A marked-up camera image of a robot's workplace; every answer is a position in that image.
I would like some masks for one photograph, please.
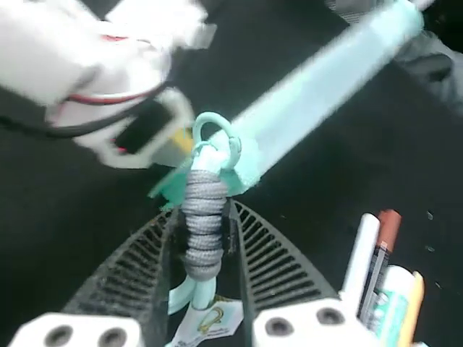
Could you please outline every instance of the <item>gray cord wrap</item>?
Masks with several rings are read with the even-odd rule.
[[[227,185],[218,175],[210,171],[190,171],[182,212],[190,232],[184,266],[194,280],[210,280],[220,272],[224,254],[222,211],[227,193]]]

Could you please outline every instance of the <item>black fabric surface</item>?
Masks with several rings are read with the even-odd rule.
[[[87,3],[99,15],[113,6]],[[308,0],[228,1],[214,21],[213,45],[195,54],[178,84],[197,112],[228,118],[346,26]],[[41,117],[7,93],[0,100],[6,114]],[[390,65],[239,200],[287,235],[336,289],[362,213],[397,209],[403,220],[391,262],[425,277],[417,339],[458,346],[462,131],[457,117]],[[1,343],[20,323],[59,310],[154,215],[145,196],[164,171],[107,168],[70,141],[0,129]],[[227,268],[219,289],[234,295]]]

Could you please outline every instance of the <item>price tag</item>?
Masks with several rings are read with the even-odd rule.
[[[196,347],[204,340],[232,336],[243,321],[242,302],[216,296],[203,311],[188,307],[171,347]]]

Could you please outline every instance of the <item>light blue tool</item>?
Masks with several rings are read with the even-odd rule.
[[[223,173],[229,195],[246,192],[294,146],[349,100],[423,28],[420,12],[432,3],[397,0],[362,20],[311,56],[248,109],[234,118],[242,139],[242,157],[235,170]],[[211,142],[228,147],[224,131]],[[151,191],[172,205],[182,202],[191,159]]]

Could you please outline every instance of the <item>white marker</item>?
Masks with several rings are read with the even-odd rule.
[[[346,278],[339,293],[341,299],[355,315],[357,315],[362,299],[371,257],[378,239],[379,227],[380,222],[374,215],[366,213],[362,216],[354,249],[347,265]]]

